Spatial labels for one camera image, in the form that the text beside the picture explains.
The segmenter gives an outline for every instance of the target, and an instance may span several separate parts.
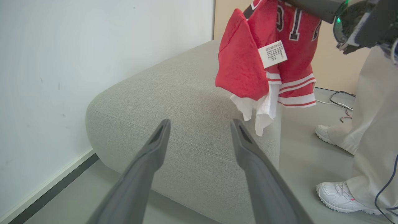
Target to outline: robotic hand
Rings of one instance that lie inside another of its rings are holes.
[[[285,0],[328,22],[334,22],[339,50],[349,54],[363,47],[381,46],[398,54],[397,0]]]

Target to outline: black baseboard trim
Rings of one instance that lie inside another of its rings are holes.
[[[55,186],[43,194],[39,199],[37,199],[33,204],[31,204],[27,209],[25,209],[21,214],[19,214],[15,219],[13,219],[9,224],[23,224],[28,219],[30,219],[34,214],[36,214],[42,207],[44,207],[49,201],[51,201],[55,196],[57,196],[65,187],[72,183],[76,178],[78,178],[87,168],[93,165],[98,160],[97,154],[92,155],[86,161],[84,161],[80,166],[74,169],[61,181],[59,181]]]
[[[331,90],[331,89],[328,89],[328,88],[320,88],[320,89],[330,90],[330,91],[333,91],[333,92],[338,92],[337,90]]]

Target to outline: person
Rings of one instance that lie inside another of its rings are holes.
[[[377,207],[398,213],[397,98],[398,66],[374,47],[359,75],[352,122],[315,128],[320,139],[355,155],[352,178],[316,186],[327,207],[345,213],[379,215]]]

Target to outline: red basketball jersey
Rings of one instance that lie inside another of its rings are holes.
[[[285,106],[315,104],[315,78],[311,61],[315,54],[320,26],[320,19],[286,2],[278,3],[277,38],[282,41],[288,58],[287,61],[278,64],[282,80],[279,102]]]

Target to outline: ottoman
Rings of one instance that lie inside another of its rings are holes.
[[[243,117],[231,93],[214,85],[219,44],[207,42],[99,94],[87,108],[87,134],[102,162],[121,173],[159,122],[169,118],[166,158],[152,189],[220,223],[254,223],[229,127],[231,119]],[[254,117],[245,122],[276,168],[280,111],[262,137],[255,134]]]

